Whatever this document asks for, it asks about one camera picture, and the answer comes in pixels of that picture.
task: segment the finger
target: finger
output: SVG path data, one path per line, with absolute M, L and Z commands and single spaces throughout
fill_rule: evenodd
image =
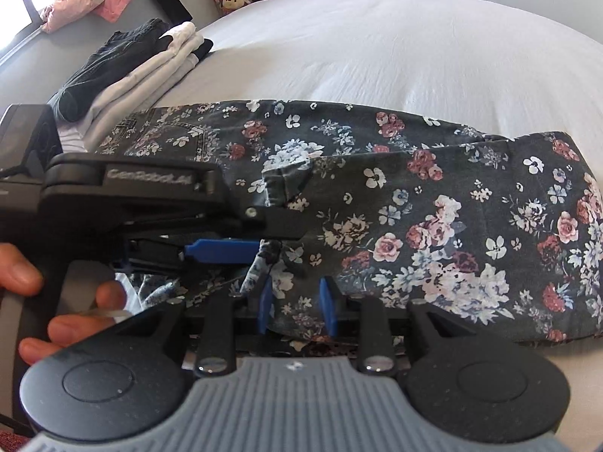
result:
M 12 244 L 0 243 L 0 286 L 22 296 L 40 292 L 41 273 Z
M 125 302 L 125 290 L 116 280 L 105 282 L 98 286 L 96 290 L 96 305 L 99 309 L 108 309 L 110 311 L 123 309 Z
M 37 338 L 25 338 L 19 344 L 19 355 L 28 365 L 34 365 L 38 360 L 61 350 L 57 344 L 43 342 Z
M 57 316 L 48 324 L 48 336 L 53 343 L 67 347 L 114 324 L 113 318 L 100 316 Z

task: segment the bed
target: bed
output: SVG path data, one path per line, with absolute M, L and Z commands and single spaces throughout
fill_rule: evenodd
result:
M 155 107 L 240 99 L 403 110 L 518 137 L 563 131 L 603 178 L 603 46 L 481 0 L 266 0 L 203 29 L 212 55 Z M 559 437 L 603 442 L 603 341 L 542 348 L 572 387 Z

